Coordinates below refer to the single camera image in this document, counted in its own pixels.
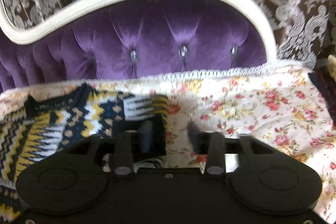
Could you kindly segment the yellow navy patterned knit sweater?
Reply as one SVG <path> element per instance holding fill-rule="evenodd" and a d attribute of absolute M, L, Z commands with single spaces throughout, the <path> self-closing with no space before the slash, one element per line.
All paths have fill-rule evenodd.
<path fill-rule="evenodd" d="M 24 169 L 92 135 L 113 138 L 116 122 L 153 122 L 149 155 L 161 168 L 168 106 L 163 94 L 98 91 L 88 84 L 45 101 L 27 98 L 1 120 L 1 223 L 23 213 L 15 183 Z"/>

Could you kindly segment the floral bedspread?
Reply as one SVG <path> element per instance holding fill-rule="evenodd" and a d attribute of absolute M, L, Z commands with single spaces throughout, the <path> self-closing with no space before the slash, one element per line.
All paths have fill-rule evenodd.
<path fill-rule="evenodd" d="M 335 124 L 326 99 L 309 79 L 309 70 L 281 63 L 269 74 L 207 79 L 197 72 L 181 77 L 110 81 L 89 80 L 98 90 L 169 97 L 165 167 L 205 167 L 205 157 L 191 152 L 188 121 L 226 137 L 250 134 L 315 169 L 322 194 L 315 208 L 335 222 Z"/>

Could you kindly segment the purple tufted white-framed headboard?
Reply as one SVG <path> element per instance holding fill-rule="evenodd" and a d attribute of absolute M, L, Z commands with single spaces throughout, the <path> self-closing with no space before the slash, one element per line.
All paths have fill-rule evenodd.
<path fill-rule="evenodd" d="M 253 72 L 276 60 L 272 28 L 253 0 L 78 0 L 28 30 L 1 12 L 1 90 Z"/>

